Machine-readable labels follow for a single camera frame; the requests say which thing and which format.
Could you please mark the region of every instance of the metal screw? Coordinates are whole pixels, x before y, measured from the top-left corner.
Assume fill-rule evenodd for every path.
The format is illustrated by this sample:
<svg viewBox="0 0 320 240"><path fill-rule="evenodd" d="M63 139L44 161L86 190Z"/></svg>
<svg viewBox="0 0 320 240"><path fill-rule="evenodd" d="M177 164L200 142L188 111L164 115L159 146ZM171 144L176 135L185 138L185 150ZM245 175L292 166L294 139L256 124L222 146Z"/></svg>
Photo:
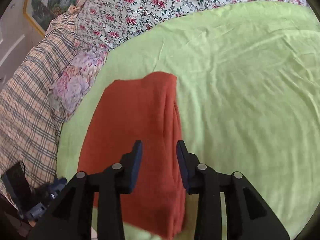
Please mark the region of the metal screw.
<svg viewBox="0 0 320 240"><path fill-rule="evenodd" d="M112 165L112 168L113 168L114 170L119 170L119 169L122 168L122 165L121 165L121 163L115 163L115 164Z"/></svg>
<svg viewBox="0 0 320 240"><path fill-rule="evenodd" d="M241 172L236 171L235 173L233 173L233 176L235 176L237 179L241 179L243 175Z"/></svg>
<svg viewBox="0 0 320 240"><path fill-rule="evenodd" d="M85 177L85 173L84 173L83 171L79 171L79 172L77 173L76 177L77 177L78 179L82 179L82 178Z"/></svg>
<svg viewBox="0 0 320 240"><path fill-rule="evenodd" d="M203 164L203 163L198 164L197 167L198 167L198 169L201 170L201 171L204 171L204 170L207 169L207 165L205 165L205 164Z"/></svg>

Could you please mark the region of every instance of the purple floral pillowcase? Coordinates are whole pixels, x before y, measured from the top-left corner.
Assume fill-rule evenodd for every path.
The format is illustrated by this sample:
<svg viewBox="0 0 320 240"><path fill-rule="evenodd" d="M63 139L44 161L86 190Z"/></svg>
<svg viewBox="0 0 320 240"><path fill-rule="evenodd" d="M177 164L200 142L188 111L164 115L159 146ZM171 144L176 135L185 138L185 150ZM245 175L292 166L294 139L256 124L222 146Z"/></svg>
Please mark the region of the purple floral pillowcase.
<svg viewBox="0 0 320 240"><path fill-rule="evenodd" d="M95 48L79 51L58 80L49 87L48 99L52 107L64 112L69 121L83 97L89 92L99 70L104 65L107 52Z"/></svg>

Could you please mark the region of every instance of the pink flower pattern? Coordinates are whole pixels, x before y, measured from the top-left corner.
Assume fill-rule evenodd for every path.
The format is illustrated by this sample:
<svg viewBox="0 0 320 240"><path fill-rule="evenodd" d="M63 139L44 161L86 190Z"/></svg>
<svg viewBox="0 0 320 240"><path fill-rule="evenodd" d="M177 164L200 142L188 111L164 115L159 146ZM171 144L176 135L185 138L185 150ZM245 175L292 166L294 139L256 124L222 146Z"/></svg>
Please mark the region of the pink flower pattern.
<svg viewBox="0 0 320 240"><path fill-rule="evenodd" d="M166 20L250 1L256 0L87 0L76 19L76 28L82 47L110 51ZM264 1L308 6L306 0Z"/></svg>

